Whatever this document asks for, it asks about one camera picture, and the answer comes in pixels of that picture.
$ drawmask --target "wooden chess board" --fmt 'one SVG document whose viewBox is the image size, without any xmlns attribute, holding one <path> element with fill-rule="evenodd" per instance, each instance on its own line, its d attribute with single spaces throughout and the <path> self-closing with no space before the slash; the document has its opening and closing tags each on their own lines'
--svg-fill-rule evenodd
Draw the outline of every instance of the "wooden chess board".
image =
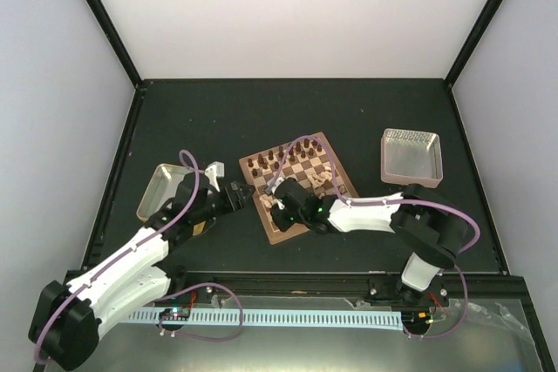
<svg viewBox="0 0 558 372">
<path fill-rule="evenodd" d="M 331 167 L 324 149 L 311 142 L 307 144 L 301 142 L 299 151 L 293 147 L 293 150 L 295 150 L 293 157 L 287 156 L 285 165 L 281 170 L 281 176 L 295 179 L 304 189 L 321 197 L 323 195 L 334 195 L 335 189 L 331 180 L 322 180 L 323 183 L 320 182 L 322 185 L 316 186 L 316 179 L 319 177 L 329 179 L 335 175 L 337 186 L 339 186 L 343 196 L 358 197 L 355 187 L 350 182 L 349 176 L 341 166 L 325 135 L 318 132 L 313 136 L 319 138 L 328 147 L 335 165 L 335 174 L 331 173 L 329 176 L 328 173 L 325 173 L 331 172 Z M 268 181 L 275 176 L 276 167 L 281 163 L 280 150 L 286 151 L 288 146 L 289 143 L 278 145 L 239 160 L 246 182 L 255 186 L 253 195 L 255 207 L 271 244 L 277 244 L 308 231 L 306 226 L 295 224 L 289 230 L 282 232 L 271 220 L 270 208 L 275 202 L 272 202 L 271 197 L 265 193 L 265 188 Z"/>
</svg>

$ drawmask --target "cable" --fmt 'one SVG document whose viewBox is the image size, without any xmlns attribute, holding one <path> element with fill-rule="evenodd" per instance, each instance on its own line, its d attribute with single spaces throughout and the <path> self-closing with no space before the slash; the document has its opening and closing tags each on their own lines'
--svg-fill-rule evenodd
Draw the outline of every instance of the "cable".
<svg viewBox="0 0 558 372">
<path fill-rule="evenodd" d="M 405 325 L 403 326 L 403 330 L 405 331 L 405 333 L 409 336 L 409 337 L 417 337 L 419 339 L 438 339 L 440 337 L 447 337 L 448 335 L 450 335 L 451 333 L 455 332 L 459 327 L 461 327 L 463 325 L 463 322 L 465 321 L 465 318 L 467 317 L 467 307 L 469 306 L 469 292 L 467 289 L 467 282 L 465 281 L 465 276 L 463 275 L 463 272 L 461 271 L 461 269 L 455 265 L 453 267 L 455 270 L 457 270 L 457 273 L 459 274 L 459 277 L 461 278 L 461 283 L 463 284 L 463 313 L 461 314 L 461 317 L 459 318 L 459 321 L 457 321 L 455 323 L 455 325 L 453 327 L 451 327 L 449 330 L 443 332 L 443 333 L 439 333 L 437 335 L 414 335 L 413 333 L 409 332 L 409 330 L 407 330 L 407 327 L 405 327 Z"/>
<path fill-rule="evenodd" d="M 172 227 L 174 224 L 176 224 L 178 222 L 178 220 L 187 212 L 188 209 L 190 209 L 190 206 L 194 203 L 195 197 L 196 197 L 196 195 L 198 193 L 198 189 L 200 187 L 200 170 L 198 168 L 198 163 L 195 161 L 194 156 L 188 150 L 180 150 L 180 153 L 179 153 L 179 159 L 180 159 L 180 162 L 183 166 L 187 166 L 187 162 L 184 160 L 184 155 L 187 155 L 187 157 L 192 162 L 192 165 L 194 166 L 194 177 L 195 177 L 194 190 L 192 191 L 192 195 L 190 196 L 190 199 L 188 200 L 186 205 L 182 208 L 182 210 L 172 220 L 170 220 L 165 226 L 161 227 L 159 230 L 155 231 L 152 234 L 149 234 L 145 239 L 140 240 L 137 244 L 137 247 L 143 246 L 149 240 L 163 234 L 166 230 L 168 230 L 170 227 Z M 91 283 L 96 281 L 99 278 L 100 275 L 102 275 L 104 272 L 106 272 L 109 268 L 114 266 L 116 263 L 118 263 L 120 260 L 122 260 L 124 257 L 126 257 L 132 251 L 133 250 L 129 247 L 125 251 L 120 253 L 118 256 L 114 257 L 114 259 L 112 259 L 111 261 L 106 263 L 106 265 L 104 265 L 96 274 L 94 274 L 91 277 Z M 68 298 L 66 298 L 60 304 L 60 306 L 54 311 L 54 313 L 51 315 L 51 317 L 45 323 L 43 329 L 41 330 L 41 333 L 39 334 L 39 336 L 37 338 L 37 343 L 35 344 L 35 348 L 33 349 L 33 359 L 35 360 L 35 363 L 37 363 L 39 365 L 45 365 L 45 364 L 48 363 L 48 361 L 49 361 L 48 358 L 43 359 L 41 357 L 41 347 L 43 346 L 44 338 L 46 337 L 47 333 L 51 329 L 51 327 L 54 324 L 54 322 L 56 321 L 56 319 L 62 314 L 62 312 L 66 309 L 66 307 L 68 307 L 70 305 L 70 303 L 73 300 L 75 300 L 78 297 L 78 295 L 81 294 L 87 288 L 88 288 L 87 285 L 83 285 L 82 287 L 78 288 L 76 290 L 76 292 L 71 294 Z"/>
<path fill-rule="evenodd" d="M 283 166 L 285 165 L 285 162 L 287 161 L 287 156 L 289 155 L 290 150 L 295 146 L 296 142 L 302 141 L 304 139 L 311 139 L 313 141 L 316 141 L 319 145 L 322 146 L 323 150 L 325 151 L 325 154 L 328 157 L 328 160 L 330 161 L 331 174 L 332 174 L 331 183 L 333 183 L 333 187 L 335 189 L 335 193 L 336 193 L 337 197 L 344 204 L 346 204 L 348 206 L 386 206 L 386 205 L 428 206 L 430 208 L 435 208 L 435 209 L 438 209 L 440 211 L 446 211 L 447 213 L 451 213 L 453 215 L 456 215 L 456 216 L 460 217 L 461 219 L 463 219 L 467 224 L 469 224 L 473 228 L 474 236 L 471 238 L 471 240 L 468 243 L 466 243 L 459 250 L 460 253 L 465 252 L 467 249 L 474 246 L 477 241 L 479 241 L 480 227 L 476 223 L 476 221 L 473 220 L 473 218 L 471 218 L 466 213 L 463 213 L 458 209 L 452 208 L 451 206 L 439 204 L 439 203 L 436 203 L 436 202 L 430 202 L 430 201 L 427 201 L 427 200 L 379 200 L 377 202 L 370 202 L 370 201 L 369 202 L 353 202 L 350 199 L 345 198 L 341 194 L 341 192 L 339 191 L 339 187 L 337 186 L 337 176 L 335 175 L 335 163 L 333 161 L 333 157 L 332 157 L 332 153 L 331 153 L 330 148 L 326 144 L 324 144 L 321 139 L 319 139 L 318 137 L 315 137 L 313 135 L 303 135 L 301 137 L 298 137 L 297 139 L 295 139 L 294 141 L 292 141 L 289 144 L 289 146 L 287 147 L 287 150 L 285 151 L 285 153 L 284 153 L 284 155 L 281 159 L 281 164 L 279 165 L 279 168 L 277 169 L 276 175 L 273 177 L 273 179 L 270 182 L 271 186 L 273 186 L 277 182 L 277 179 L 281 175 L 281 170 L 282 170 Z"/>
<path fill-rule="evenodd" d="M 198 283 L 197 285 L 193 285 L 192 287 L 187 287 L 186 289 L 182 289 L 181 291 L 179 291 L 175 294 L 170 294 L 170 295 L 164 296 L 162 298 L 159 298 L 156 301 L 171 300 L 173 298 L 176 298 L 177 296 L 187 294 L 188 292 L 194 291 L 195 289 L 198 289 L 200 287 L 216 287 L 218 289 L 221 289 L 221 290 L 225 291 L 227 294 L 229 294 L 231 296 L 231 298 L 235 301 L 235 304 L 236 304 L 236 306 L 238 307 L 238 310 L 239 310 L 239 321 L 238 321 L 238 326 L 236 327 L 236 330 L 233 333 L 231 333 L 230 335 L 227 335 L 225 337 L 206 337 L 205 335 L 195 335 L 195 334 L 192 334 L 192 333 L 184 333 L 184 332 L 180 332 L 180 331 L 174 331 L 173 333 L 175 335 L 179 335 L 181 337 L 190 337 L 192 339 L 202 340 L 204 342 L 212 342 L 212 343 L 222 343 L 222 342 L 228 342 L 229 340 L 233 340 L 242 331 L 242 324 L 244 323 L 244 312 L 242 311 L 242 304 L 238 300 L 238 297 L 229 288 L 224 287 L 224 286 L 222 286 L 218 283 L 213 283 L 213 282 Z M 160 321 L 159 321 L 159 330 L 161 330 L 161 335 L 165 334 L 165 329 L 163 328 L 163 318 L 161 318 Z"/>
</svg>

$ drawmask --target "gray wall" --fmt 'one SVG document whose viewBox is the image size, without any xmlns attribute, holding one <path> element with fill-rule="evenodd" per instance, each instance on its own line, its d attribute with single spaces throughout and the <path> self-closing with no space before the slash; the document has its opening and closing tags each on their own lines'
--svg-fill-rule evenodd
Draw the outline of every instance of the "gray wall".
<svg viewBox="0 0 558 372">
<path fill-rule="evenodd" d="M 41 288 L 83 257 L 133 88 L 85 0 L 0 7 L 0 369 L 20 371 Z"/>
<path fill-rule="evenodd" d="M 558 362 L 558 2 L 505 0 L 455 91 L 510 268 Z"/>
</svg>

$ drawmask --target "metal tray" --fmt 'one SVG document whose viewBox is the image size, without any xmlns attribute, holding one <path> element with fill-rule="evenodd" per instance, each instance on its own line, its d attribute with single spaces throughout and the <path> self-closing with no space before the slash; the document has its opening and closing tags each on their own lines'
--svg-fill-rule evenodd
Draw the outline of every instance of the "metal tray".
<svg viewBox="0 0 558 372">
<path fill-rule="evenodd" d="M 184 175 L 190 172 L 192 172 L 190 167 L 158 165 L 139 203 L 136 211 L 138 218 L 146 221 L 153 213 L 157 212 L 166 200 L 176 194 L 176 188 Z"/>
<path fill-rule="evenodd" d="M 387 129 L 382 137 L 383 182 L 436 187 L 442 181 L 442 149 L 432 132 Z"/>
</svg>

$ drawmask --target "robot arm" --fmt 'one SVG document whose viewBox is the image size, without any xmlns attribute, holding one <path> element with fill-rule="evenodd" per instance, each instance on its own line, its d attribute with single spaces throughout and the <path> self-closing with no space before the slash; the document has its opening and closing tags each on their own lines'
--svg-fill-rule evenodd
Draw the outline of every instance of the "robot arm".
<svg viewBox="0 0 558 372">
<path fill-rule="evenodd" d="M 213 163 L 206 169 L 193 205 L 164 234 L 153 235 L 192 196 L 193 173 L 185 175 L 172 200 L 101 264 L 66 285 L 57 281 L 47 285 L 39 296 L 29 330 L 30 340 L 37 342 L 52 313 L 85 286 L 54 322 L 41 347 L 62 368 L 73 370 L 92 354 L 112 327 L 133 311 L 183 289 L 184 270 L 166 266 L 165 258 L 192 237 L 195 225 L 244 208 L 254 192 L 252 186 L 239 182 L 220 186 L 218 178 L 223 172 L 222 163 Z M 110 268 L 102 273 L 108 265 Z"/>
<path fill-rule="evenodd" d="M 413 250 L 398 284 L 398 295 L 406 305 L 421 299 L 440 270 L 454 266 L 468 229 L 459 217 L 437 209 L 382 204 L 402 199 L 448 204 L 436 193 L 418 185 L 390 196 L 351 198 L 350 205 L 337 196 L 319 199 L 289 178 L 279 178 L 269 191 L 278 199 L 271 214 L 282 231 L 294 223 L 302 223 L 318 233 L 355 230 L 395 233 Z"/>
</svg>

